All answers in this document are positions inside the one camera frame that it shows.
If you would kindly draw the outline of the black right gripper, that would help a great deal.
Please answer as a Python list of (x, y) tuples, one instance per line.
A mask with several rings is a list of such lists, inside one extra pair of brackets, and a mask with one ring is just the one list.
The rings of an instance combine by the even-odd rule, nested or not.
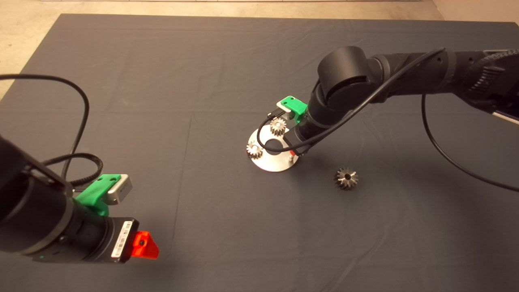
[[(290, 147), (295, 146), (297, 144), (301, 144), (307, 141), (310, 138), (315, 137), (321, 133), (321, 128), (314, 125), (312, 122), (299, 122), (296, 126), (291, 128), (288, 132), (286, 132), (283, 136), (284, 142)], [(295, 150), (289, 151), (289, 154), (294, 157), (296, 155), (304, 155), (306, 154), (317, 142), (312, 142), (311, 144), (306, 144), (301, 146)]]

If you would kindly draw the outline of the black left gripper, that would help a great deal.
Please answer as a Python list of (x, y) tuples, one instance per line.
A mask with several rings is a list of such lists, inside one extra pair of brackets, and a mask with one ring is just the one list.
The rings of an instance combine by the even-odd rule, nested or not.
[(139, 221), (133, 217), (109, 217), (107, 244), (103, 261), (125, 263), (132, 257), (156, 260), (159, 248), (148, 231), (137, 231)]

